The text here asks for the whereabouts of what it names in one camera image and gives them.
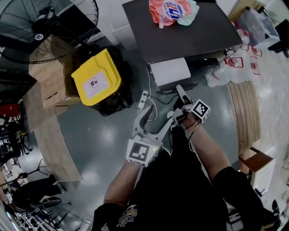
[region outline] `black chair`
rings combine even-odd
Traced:
[[[275,51],[276,53],[284,52],[284,55],[289,58],[288,50],[289,50],[289,34],[287,33],[289,30],[289,21],[285,19],[278,26],[275,27],[277,33],[279,34],[280,41],[275,43],[274,45],[268,47],[268,50]]]

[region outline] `sticker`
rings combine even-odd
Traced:
[[[168,17],[172,20],[181,18],[183,15],[183,10],[180,5],[174,4],[172,2],[165,2],[163,8],[167,13]]]
[[[88,99],[98,95],[103,90],[107,89],[109,84],[105,78],[104,72],[101,71],[95,76],[91,77],[83,84],[83,88]]]
[[[118,219],[117,227],[124,227],[128,222],[134,222],[137,217],[136,205],[131,205],[126,209],[123,215]]]
[[[72,99],[72,97],[66,97],[63,100],[70,100],[70,99]]]
[[[44,38],[44,36],[43,36],[43,34],[37,34],[37,35],[35,35],[35,39],[36,40],[42,40]]]

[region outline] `yellow lid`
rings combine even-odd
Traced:
[[[121,77],[107,49],[91,57],[71,76],[82,103],[87,106],[110,96],[121,84]]]

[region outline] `black table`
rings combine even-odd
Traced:
[[[197,2],[200,9],[190,26],[175,22],[160,29],[153,22],[149,0],[123,4],[136,42],[147,64],[195,56],[213,57],[212,52],[239,47],[242,40],[216,3]]]

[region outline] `hand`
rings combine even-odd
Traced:
[[[193,113],[187,112],[187,113],[186,113],[186,118],[182,121],[182,124],[183,124],[186,128],[188,128],[188,127],[190,127],[193,123],[195,123],[195,121],[196,121],[195,115],[194,115]]]

